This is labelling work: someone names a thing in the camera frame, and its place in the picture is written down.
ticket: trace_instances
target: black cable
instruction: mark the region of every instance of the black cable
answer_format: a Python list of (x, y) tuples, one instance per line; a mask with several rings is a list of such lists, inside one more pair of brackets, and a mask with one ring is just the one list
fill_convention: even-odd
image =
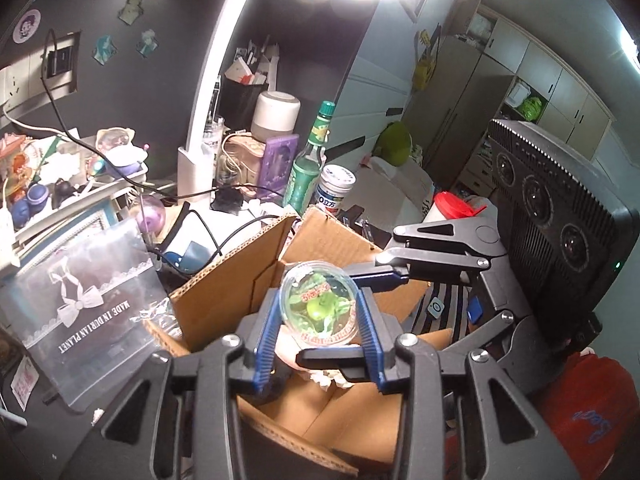
[(240, 231), (242, 231), (243, 229), (249, 227), (252, 224), (255, 224), (256, 222), (261, 222), (262, 220), (267, 220), (269, 218), (280, 218), (277, 215), (263, 215), (263, 216), (258, 216), (257, 218), (252, 218), (251, 220), (249, 220), (246, 224), (241, 225), (238, 229), (236, 229), (235, 231), (233, 231), (228, 237), (225, 238), (225, 240), (220, 244), (218, 250), (213, 253), (211, 255), (211, 257), (207, 260), (207, 262), (200, 267), (199, 270), (196, 270), (195, 272), (190, 272), (188, 273), (189, 276), (195, 276), (196, 274), (198, 274), (199, 272), (202, 272), (204, 269), (206, 269), (207, 267), (210, 266), (210, 264), (212, 263), (212, 261), (216, 258), (216, 256), (220, 255), (222, 256), (222, 248), (229, 243), (229, 240), (231, 240), (231, 238), (233, 238), (234, 236), (236, 236)]
[(178, 267), (176, 267), (175, 264), (171, 260), (169, 260), (169, 258), (167, 258), (162, 251), (159, 251), (155, 247), (149, 247), (149, 246), (146, 247), (146, 250), (152, 254), (155, 254), (158, 258), (164, 261), (164, 263), (166, 263), (169, 267), (175, 270), (175, 272), (180, 274), (180, 276), (185, 280), (191, 279), (191, 276), (189, 274), (187, 274), (183, 270), (178, 269)]
[(263, 187), (263, 186), (254, 186), (253, 184), (232, 184), (230, 186), (217, 186), (217, 187), (212, 187), (211, 189), (208, 189), (206, 191), (200, 191), (197, 193), (191, 193), (191, 194), (187, 194), (187, 195), (181, 195), (181, 196), (174, 196), (174, 195), (170, 195), (167, 192), (162, 191), (161, 189), (158, 189), (156, 187), (153, 186), (148, 186), (146, 184), (141, 184), (139, 182), (136, 182), (135, 180), (130, 179), (128, 176), (124, 175), (119, 168), (117, 168), (108, 158), (107, 156), (104, 155), (104, 153), (102, 153), (100, 150), (98, 150), (97, 148), (94, 148), (93, 146), (91, 146), (90, 144), (87, 144), (86, 142), (80, 140), (80, 139), (76, 139), (75, 137), (73, 137), (70, 133), (68, 128), (66, 127), (65, 121), (62, 118), (62, 115), (60, 114), (60, 110), (58, 109), (58, 106), (56, 105), (55, 99), (53, 98), (53, 95), (51, 94), (51, 90), (49, 90), (49, 87), (47, 86), (47, 83), (45, 81), (45, 65), (47, 62), (47, 47), (49, 45), (49, 36), (51, 36), (53, 38), (53, 43), (54, 43), (54, 53), (57, 52), (58, 50), (58, 42), (56, 40), (56, 34), (55, 31), (53, 31), (52, 28), (50, 28), (47, 31), (47, 36), (45, 38), (45, 42), (44, 42), (44, 53), (42, 56), (42, 65), (40, 67), (40, 80), (42, 81), (42, 85), (44, 86), (44, 90), (47, 93), (47, 97), (49, 98), (49, 101), (51, 102), (51, 106), (53, 107), (53, 111), (56, 114), (56, 117), (58, 118), (58, 122), (60, 123), (60, 127), (62, 127), (62, 130), (64, 131), (64, 133), (66, 134), (66, 136), (72, 140), (74, 143), (78, 144), (79, 146), (82, 146), (84, 149), (89, 150), (90, 152), (94, 153), (95, 155), (100, 156), (100, 158), (102, 158), (107, 164), (109, 164), (113, 170), (126, 182), (129, 182), (132, 186), (135, 187), (140, 187), (142, 189), (146, 189), (148, 191), (151, 192), (155, 192), (158, 193), (162, 196), (164, 196), (165, 198), (171, 198), (173, 200), (184, 200), (187, 198), (194, 198), (196, 196), (201, 196), (207, 193), (212, 193), (215, 191), (218, 191), (220, 189), (223, 189), (223, 187), (232, 187), (232, 188), (238, 188), (238, 187), (250, 187), (250, 188), (254, 188), (254, 189), (264, 189), (267, 190), (269, 192), (272, 192), (278, 196), (282, 196), (281, 193), (274, 191), (273, 189), (269, 189), (267, 187)]
[(211, 237), (211, 241), (216, 246), (216, 252), (213, 253), (213, 255), (215, 256), (216, 254), (220, 254), (220, 256), (222, 256), (222, 247), (218, 245), (218, 242), (216, 241), (215, 236), (211, 232), (211, 229), (209, 229), (209, 226), (204, 221), (204, 218), (202, 218), (200, 213), (198, 213), (195, 209), (189, 209), (189, 212), (187, 213), (185, 218), (187, 218), (187, 216), (189, 216), (191, 213), (194, 213), (194, 215), (196, 215), (200, 219), (200, 222), (202, 223), (202, 225), (204, 225), (204, 228), (207, 230), (207, 233), (209, 233), (209, 236)]

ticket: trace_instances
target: bottle cap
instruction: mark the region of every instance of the bottle cap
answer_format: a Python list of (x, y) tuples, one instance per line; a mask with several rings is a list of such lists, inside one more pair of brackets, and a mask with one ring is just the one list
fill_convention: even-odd
[(471, 218), (486, 209), (486, 206), (480, 209), (473, 209), (468, 203), (447, 191), (438, 193), (433, 198), (433, 203), (447, 220)]
[(324, 115), (327, 117), (333, 117), (335, 112), (335, 103), (331, 101), (322, 101), (320, 105), (320, 111), (318, 112), (320, 115)]

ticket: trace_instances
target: round sticker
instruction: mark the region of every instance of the round sticker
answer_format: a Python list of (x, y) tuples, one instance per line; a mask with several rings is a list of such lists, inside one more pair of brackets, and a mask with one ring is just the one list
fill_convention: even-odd
[(24, 43), (33, 36), (40, 26), (40, 11), (31, 9), (25, 12), (14, 28), (15, 43)]

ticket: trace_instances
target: pen holder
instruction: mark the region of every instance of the pen holder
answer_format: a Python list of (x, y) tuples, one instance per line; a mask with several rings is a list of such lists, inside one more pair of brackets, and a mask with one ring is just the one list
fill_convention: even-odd
[(223, 76), (220, 89), (220, 115), (232, 130), (251, 130), (258, 97), (269, 85), (243, 85)]

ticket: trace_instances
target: clear plastic bag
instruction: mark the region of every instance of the clear plastic bag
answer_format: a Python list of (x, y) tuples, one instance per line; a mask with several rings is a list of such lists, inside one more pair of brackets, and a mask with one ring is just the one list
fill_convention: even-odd
[(12, 280), (0, 305), (65, 402), (84, 410), (159, 345), (142, 321), (177, 323), (136, 221), (64, 247)]

